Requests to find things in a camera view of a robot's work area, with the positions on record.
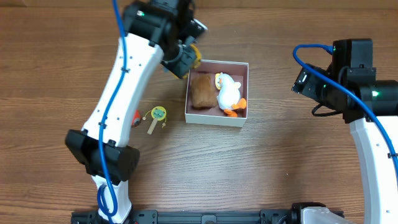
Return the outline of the brown plush toy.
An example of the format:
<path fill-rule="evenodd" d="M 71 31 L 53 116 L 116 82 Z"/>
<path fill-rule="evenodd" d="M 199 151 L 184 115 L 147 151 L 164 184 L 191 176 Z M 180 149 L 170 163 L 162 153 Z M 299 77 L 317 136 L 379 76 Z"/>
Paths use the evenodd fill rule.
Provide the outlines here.
<path fill-rule="evenodd" d="M 218 105 L 215 87 L 210 74 L 201 74 L 193 78 L 190 85 L 192 106 L 196 109 L 214 108 Z"/>

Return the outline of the white plush duck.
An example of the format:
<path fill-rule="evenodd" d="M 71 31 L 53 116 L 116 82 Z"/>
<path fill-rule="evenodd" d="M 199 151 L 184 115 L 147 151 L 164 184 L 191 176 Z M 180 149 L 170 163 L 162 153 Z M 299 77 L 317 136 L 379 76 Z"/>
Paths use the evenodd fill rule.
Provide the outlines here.
<path fill-rule="evenodd" d="M 236 110 L 243 110 L 247 107 L 247 101 L 241 96 L 239 90 L 241 83 L 234 81 L 229 74 L 221 72 L 215 75 L 215 85 L 219 90 L 216 99 L 220 109 L 228 117 L 237 118 Z"/>

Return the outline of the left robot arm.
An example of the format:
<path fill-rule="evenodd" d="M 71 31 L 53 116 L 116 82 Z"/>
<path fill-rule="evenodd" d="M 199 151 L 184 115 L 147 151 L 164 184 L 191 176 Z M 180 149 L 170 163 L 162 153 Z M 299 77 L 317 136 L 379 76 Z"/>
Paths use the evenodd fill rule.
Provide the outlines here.
<path fill-rule="evenodd" d="M 98 208 L 72 213 L 72 223 L 132 223 L 128 182 L 140 157 L 128 144 L 133 117 L 156 68 L 183 78 L 198 63 L 193 43 L 206 32 L 189 0 L 134 1 L 113 10 L 119 30 L 113 68 L 91 116 L 65 138 L 97 188 Z"/>

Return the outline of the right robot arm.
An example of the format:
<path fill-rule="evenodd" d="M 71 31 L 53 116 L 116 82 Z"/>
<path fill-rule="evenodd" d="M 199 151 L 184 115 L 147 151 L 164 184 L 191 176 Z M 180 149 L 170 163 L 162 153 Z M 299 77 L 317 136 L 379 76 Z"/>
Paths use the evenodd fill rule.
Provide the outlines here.
<path fill-rule="evenodd" d="M 331 55 L 326 70 L 305 63 L 300 49 Z M 301 71 L 292 91 L 318 104 L 312 115 L 342 115 L 358 153 L 365 223 L 397 223 L 397 81 L 378 80 L 371 39 L 336 40 L 332 45 L 300 44 L 292 52 Z"/>

